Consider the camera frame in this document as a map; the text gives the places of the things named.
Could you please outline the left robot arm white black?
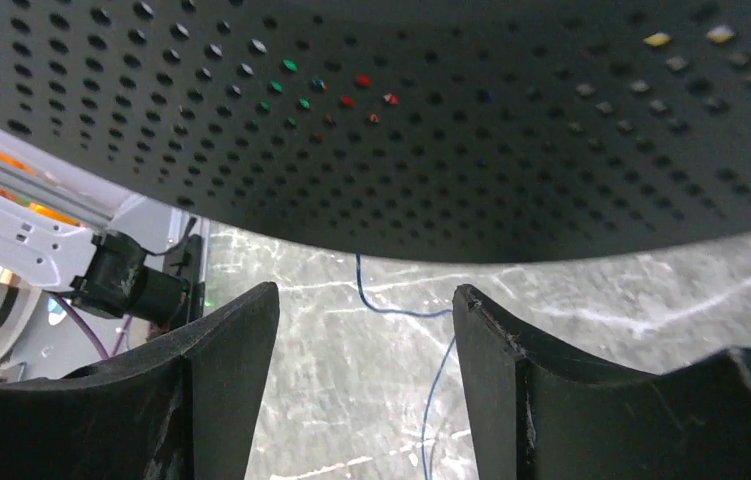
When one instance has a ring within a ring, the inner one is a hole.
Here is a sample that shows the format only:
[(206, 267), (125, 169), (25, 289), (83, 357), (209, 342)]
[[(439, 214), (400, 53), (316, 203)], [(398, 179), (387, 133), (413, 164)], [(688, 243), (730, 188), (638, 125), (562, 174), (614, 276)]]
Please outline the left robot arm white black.
[(191, 282), (149, 267), (151, 255), (124, 232), (65, 224), (0, 196), (0, 266), (77, 309), (161, 327), (188, 312)]

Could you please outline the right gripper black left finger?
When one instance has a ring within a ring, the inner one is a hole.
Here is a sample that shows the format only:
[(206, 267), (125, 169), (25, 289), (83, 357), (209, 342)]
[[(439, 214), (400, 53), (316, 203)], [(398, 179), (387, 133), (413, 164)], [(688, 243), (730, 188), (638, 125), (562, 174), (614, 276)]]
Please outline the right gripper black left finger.
[(0, 385), (0, 479), (241, 479), (279, 324), (276, 284), (60, 379)]

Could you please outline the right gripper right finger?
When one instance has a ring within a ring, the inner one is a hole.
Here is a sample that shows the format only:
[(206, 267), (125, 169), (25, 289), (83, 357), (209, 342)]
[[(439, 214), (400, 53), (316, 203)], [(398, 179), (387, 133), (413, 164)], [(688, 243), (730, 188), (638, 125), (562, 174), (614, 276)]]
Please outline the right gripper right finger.
[(589, 354), (471, 285), (453, 325), (483, 479), (751, 479), (751, 347), (664, 374)]

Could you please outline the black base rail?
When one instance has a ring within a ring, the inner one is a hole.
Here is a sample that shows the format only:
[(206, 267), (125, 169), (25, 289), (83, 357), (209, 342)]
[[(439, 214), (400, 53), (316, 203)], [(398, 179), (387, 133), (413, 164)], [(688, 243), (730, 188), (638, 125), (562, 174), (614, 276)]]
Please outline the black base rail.
[(166, 331), (178, 329), (204, 316), (204, 258), (204, 239), (198, 234), (191, 234), (181, 246), (164, 256), (162, 271), (189, 285), (188, 295), (182, 301), (180, 311), (166, 325)]

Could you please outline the black spool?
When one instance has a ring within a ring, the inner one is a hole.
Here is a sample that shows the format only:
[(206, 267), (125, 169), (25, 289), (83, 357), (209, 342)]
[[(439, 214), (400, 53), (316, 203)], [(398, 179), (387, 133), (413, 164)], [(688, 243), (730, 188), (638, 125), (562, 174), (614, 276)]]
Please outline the black spool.
[(751, 1), (0, 1), (0, 132), (372, 256), (751, 232)]

